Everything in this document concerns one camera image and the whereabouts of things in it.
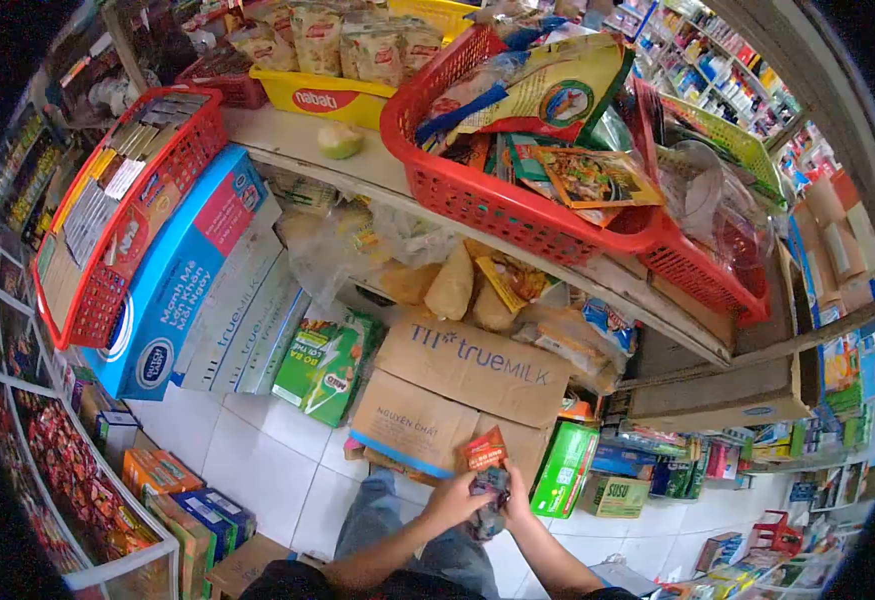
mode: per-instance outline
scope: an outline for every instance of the hand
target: hand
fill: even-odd
[[[503,467],[510,474],[510,498],[503,506],[501,514],[505,520],[505,527],[510,530],[515,525],[520,525],[528,519],[534,519],[530,512],[530,501],[527,499],[527,485],[524,476],[514,462],[509,458],[503,459]]]
[[[445,480],[433,491],[419,519],[433,527],[435,537],[467,521],[474,511],[495,499],[492,493],[471,496],[471,482],[477,475],[473,470],[458,475]]]

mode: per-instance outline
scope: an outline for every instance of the red packet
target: red packet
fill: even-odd
[[[460,452],[468,471],[482,471],[495,466],[503,469],[507,447],[503,444],[501,428],[492,427],[490,431],[468,443]]]

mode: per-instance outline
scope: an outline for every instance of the red plastic basket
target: red plastic basket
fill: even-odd
[[[179,89],[172,87],[158,87],[147,90],[137,102],[134,102],[134,105],[127,112],[121,115],[119,123],[130,121],[151,100],[179,91]],[[216,89],[209,90],[203,88],[190,89],[189,92],[209,95],[211,99],[204,102],[204,105],[184,125],[180,126],[178,132],[170,139],[164,150],[161,150],[155,159],[143,169],[143,172],[137,176],[134,183],[127,190],[127,193],[124,194],[120,206],[110,222],[107,223],[104,234],[97,242],[97,246],[88,260],[88,266],[78,283],[63,326],[59,327],[50,314],[44,287],[38,275],[38,261],[34,261],[33,276],[37,292],[38,311],[41,313],[45,323],[47,323],[47,328],[50,330],[50,336],[53,338],[54,345],[59,349],[63,350],[69,344],[88,348],[103,348],[106,345],[114,325],[114,320],[119,314],[121,303],[127,295],[130,277],[124,277],[117,271],[109,268],[103,260],[104,252],[110,245],[110,241],[121,220],[132,210],[136,210],[136,207],[144,206],[154,201],[159,191],[159,186],[149,185],[149,183],[157,180],[174,182],[178,189],[181,190],[181,199],[184,198],[191,191],[191,186],[193,186],[204,168],[227,143],[227,132],[224,130],[224,123],[220,114],[221,92]],[[71,197],[74,186],[77,186],[82,180],[83,175],[94,164],[97,155],[104,150],[105,144],[110,141],[116,128],[117,125],[108,131],[90,158],[84,163],[80,173],[77,174],[77,177],[71,183],[71,188],[65,194],[65,199]],[[64,219],[62,209],[66,204],[66,202],[62,202],[61,207],[57,210],[57,214],[54,215],[54,220],[50,225],[52,229],[56,227],[58,221]],[[46,236],[44,242],[42,242],[41,251],[44,249],[44,245],[47,244],[49,237],[49,235]],[[129,263],[124,263],[123,268],[136,270],[143,261],[145,251],[146,247],[141,247],[136,257]]]
[[[234,75],[217,75],[215,77],[194,77],[193,74],[200,71],[204,59],[189,66],[183,73],[177,76],[174,83],[189,88],[210,88],[220,90],[224,94],[223,104],[226,107],[236,109],[251,109],[255,111],[267,102],[267,94],[263,91],[261,82],[250,78],[247,73]]]
[[[739,323],[767,319],[763,269],[721,269],[658,207],[628,208],[608,229],[599,228],[543,196],[414,145],[414,131],[431,103],[463,74],[503,50],[491,30],[471,27],[384,106],[381,139],[404,162],[410,192],[421,206],[567,266],[603,250],[634,254],[702,304],[719,312],[736,311]]]
[[[411,194],[429,210],[567,266],[584,263],[607,249],[630,255],[649,250],[656,236],[645,226],[656,210],[626,210],[611,224],[613,231],[599,228],[539,194],[414,145],[414,130],[431,102],[503,49],[490,29],[468,28],[384,105],[381,139],[404,162]],[[629,223],[628,234],[618,232],[618,221]]]

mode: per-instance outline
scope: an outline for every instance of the orange box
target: orange box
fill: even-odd
[[[148,495],[177,494],[203,488],[204,482],[181,464],[167,450],[132,448],[124,452],[121,479],[141,498]]]

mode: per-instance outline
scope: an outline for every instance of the white tile floor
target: white tile floor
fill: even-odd
[[[367,474],[367,462],[345,461],[348,428],[331,429],[269,395],[181,390],[163,402],[129,401],[144,431],[208,485],[252,510],[260,532],[277,543],[329,560],[347,510]],[[607,519],[576,510],[571,518],[544,519],[551,533],[588,566],[622,553],[642,575],[692,575],[709,537],[746,534],[765,509],[782,506],[790,478],[761,476],[755,489],[705,486],[695,503],[648,499],[638,519]],[[431,489],[397,481],[401,519],[416,517]],[[506,532],[487,546],[503,598],[546,598]]]

